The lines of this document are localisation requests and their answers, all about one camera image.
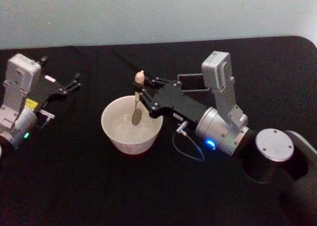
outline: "black cloth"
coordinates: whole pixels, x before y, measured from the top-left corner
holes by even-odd
[[[169,118],[144,154],[119,152],[101,128],[114,99],[133,95],[135,70],[175,79],[201,72],[213,52],[230,52],[236,100],[249,127],[301,133],[317,146],[317,50],[300,37],[59,47],[0,51],[1,79],[16,53],[49,60],[43,73],[80,91],[46,110],[56,118],[2,162],[0,225],[291,225],[278,195],[292,184],[279,172],[259,185],[240,160],[203,147],[206,162],[177,153]],[[206,93],[191,97],[215,106]]]

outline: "white wall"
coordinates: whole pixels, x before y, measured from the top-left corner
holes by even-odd
[[[299,35],[317,0],[0,0],[0,49]]]

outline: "green led light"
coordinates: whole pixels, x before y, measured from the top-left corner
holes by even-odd
[[[24,139],[27,139],[28,137],[30,137],[30,132],[27,132],[26,134],[24,134]]]

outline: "black table surface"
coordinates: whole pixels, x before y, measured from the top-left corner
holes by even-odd
[[[169,118],[138,156],[103,133],[102,111],[133,95],[135,70],[175,79],[201,72],[213,51],[231,53],[250,128],[294,130],[317,146],[317,49],[301,37],[2,50],[1,81],[14,54],[49,55],[43,73],[67,84],[79,71],[82,87],[50,103],[56,118],[3,160],[0,225],[291,225],[278,201],[292,183],[283,171],[259,185],[220,150],[203,147],[204,163],[188,159],[172,147]],[[190,96],[215,107],[211,94]]]

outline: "yellow label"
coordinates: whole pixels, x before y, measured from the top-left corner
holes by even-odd
[[[36,106],[38,106],[38,103],[35,101],[32,101],[31,99],[26,98],[25,106],[29,108],[30,110],[34,110]]]

